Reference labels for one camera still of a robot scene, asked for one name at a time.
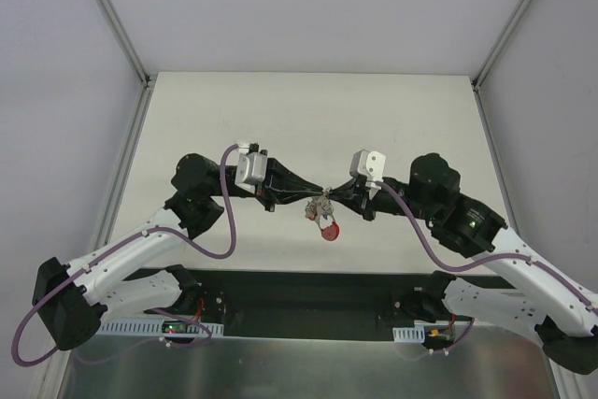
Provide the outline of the metal key holder red handle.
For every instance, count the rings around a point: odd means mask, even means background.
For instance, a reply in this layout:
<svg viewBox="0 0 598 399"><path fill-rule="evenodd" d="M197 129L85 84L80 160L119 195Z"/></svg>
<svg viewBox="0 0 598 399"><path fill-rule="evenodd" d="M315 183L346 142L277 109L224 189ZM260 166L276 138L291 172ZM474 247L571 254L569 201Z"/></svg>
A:
<svg viewBox="0 0 598 399"><path fill-rule="evenodd" d="M334 212L329 190L310 198L305 207L305 217L317 225L320 236L328 242L333 242L340 236L340 226Z"/></svg>

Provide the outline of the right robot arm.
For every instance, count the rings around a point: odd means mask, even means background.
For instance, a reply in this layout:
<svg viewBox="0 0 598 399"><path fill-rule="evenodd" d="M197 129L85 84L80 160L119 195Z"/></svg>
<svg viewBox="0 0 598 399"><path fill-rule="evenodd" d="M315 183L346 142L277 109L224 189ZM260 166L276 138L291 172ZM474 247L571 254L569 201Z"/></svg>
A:
<svg viewBox="0 0 598 399"><path fill-rule="evenodd" d="M416 158L406 183L382 174L384 157L362 150L328 196L371 221L409 219L437 269L400 301L415 320L446 314L481 320L538 345L580 375L597 369L597 295L534 251L505 219L460 191L460 174L437 153Z"/></svg>

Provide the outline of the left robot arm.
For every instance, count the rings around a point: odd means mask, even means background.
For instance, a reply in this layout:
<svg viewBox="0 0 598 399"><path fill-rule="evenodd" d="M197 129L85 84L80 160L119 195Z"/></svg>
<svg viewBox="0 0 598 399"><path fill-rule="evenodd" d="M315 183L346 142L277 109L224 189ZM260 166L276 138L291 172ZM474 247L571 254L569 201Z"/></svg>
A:
<svg viewBox="0 0 598 399"><path fill-rule="evenodd" d="M121 239L65 264L52 257L39 266L33 311L56 349L81 346L104 321L117 316L121 306L191 312L198 293L183 267L165 268L145 287L129 283L127 278L182 244L194 246L196 238L221 216L228 220L228 249L214 252L196 246L196 250L214 260L230 258L237 246L233 198L254 198L272 212L279 205L324 191L268 157L256 144L233 144L219 162L197 153L187 154L178 161L171 184L175 192L164 205Z"/></svg>

